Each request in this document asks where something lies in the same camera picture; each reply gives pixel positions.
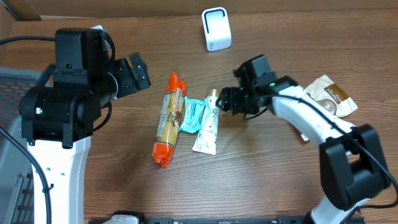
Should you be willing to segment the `teal snack wrapper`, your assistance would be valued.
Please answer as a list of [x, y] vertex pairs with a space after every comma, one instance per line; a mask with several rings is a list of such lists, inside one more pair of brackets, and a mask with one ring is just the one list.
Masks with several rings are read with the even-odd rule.
[[201, 118], [205, 109], [205, 101], [185, 97], [185, 110], [179, 131], [196, 133], [201, 129]]

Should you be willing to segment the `white tube gold cap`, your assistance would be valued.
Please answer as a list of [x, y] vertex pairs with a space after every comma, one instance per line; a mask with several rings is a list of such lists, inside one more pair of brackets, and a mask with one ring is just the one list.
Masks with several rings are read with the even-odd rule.
[[205, 98], [205, 109], [201, 119], [201, 130], [193, 145], [194, 152], [216, 154], [216, 140], [218, 136], [218, 121], [220, 109], [216, 105], [220, 93], [216, 89], [208, 90]]

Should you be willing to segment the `orange biscuit packet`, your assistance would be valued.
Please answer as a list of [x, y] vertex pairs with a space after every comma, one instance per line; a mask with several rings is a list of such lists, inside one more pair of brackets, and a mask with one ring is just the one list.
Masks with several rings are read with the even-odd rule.
[[160, 110], [159, 123], [155, 135], [152, 157], [164, 169], [171, 163], [182, 123], [186, 82], [181, 81], [176, 72], [169, 78]]

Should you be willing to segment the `brown Pantree snack pouch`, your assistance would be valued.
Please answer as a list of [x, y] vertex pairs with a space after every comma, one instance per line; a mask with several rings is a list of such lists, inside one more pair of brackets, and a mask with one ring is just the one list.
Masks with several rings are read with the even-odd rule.
[[358, 109], [353, 99], [327, 75], [317, 78], [304, 89], [304, 92], [339, 118], [348, 116]]

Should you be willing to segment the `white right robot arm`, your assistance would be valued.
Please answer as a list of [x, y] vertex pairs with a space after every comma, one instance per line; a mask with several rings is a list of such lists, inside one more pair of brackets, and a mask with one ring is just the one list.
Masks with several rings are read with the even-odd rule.
[[327, 112], [294, 79], [277, 77], [263, 54], [242, 63], [233, 74], [239, 85], [223, 88], [217, 107], [242, 113], [244, 119], [270, 111], [306, 135], [319, 151], [325, 196], [299, 223], [357, 223], [352, 217], [373, 207], [369, 199], [397, 187], [372, 126], [355, 126]]

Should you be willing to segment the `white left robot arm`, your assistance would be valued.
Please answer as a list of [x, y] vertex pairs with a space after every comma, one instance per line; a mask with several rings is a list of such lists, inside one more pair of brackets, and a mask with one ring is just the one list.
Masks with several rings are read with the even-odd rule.
[[55, 62], [19, 103], [22, 137], [34, 157], [34, 221], [83, 223], [84, 175], [103, 108], [150, 87], [139, 53], [116, 59], [101, 27], [55, 33]]

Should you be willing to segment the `white barcode scanner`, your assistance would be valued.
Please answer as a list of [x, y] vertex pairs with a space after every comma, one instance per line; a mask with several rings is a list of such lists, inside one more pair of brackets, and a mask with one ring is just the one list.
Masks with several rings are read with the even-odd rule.
[[205, 9], [201, 14], [206, 48], [209, 52], [231, 47], [228, 13], [223, 7]]

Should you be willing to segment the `grey plastic shopping basket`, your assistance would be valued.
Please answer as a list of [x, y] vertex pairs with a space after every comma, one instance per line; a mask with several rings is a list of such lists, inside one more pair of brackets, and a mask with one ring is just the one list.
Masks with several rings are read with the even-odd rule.
[[[35, 86], [41, 73], [1, 68], [1, 127], [20, 144], [19, 102]], [[20, 150], [1, 136], [1, 223], [34, 222], [34, 180], [32, 166]]]

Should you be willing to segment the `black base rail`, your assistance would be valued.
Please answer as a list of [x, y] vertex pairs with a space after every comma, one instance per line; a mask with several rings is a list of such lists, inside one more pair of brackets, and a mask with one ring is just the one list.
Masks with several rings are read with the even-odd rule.
[[118, 210], [109, 219], [95, 218], [88, 223], [138, 223], [138, 224], [304, 224], [313, 223], [309, 213], [305, 216], [279, 216], [277, 218], [243, 219], [173, 219], [147, 218], [142, 212]]

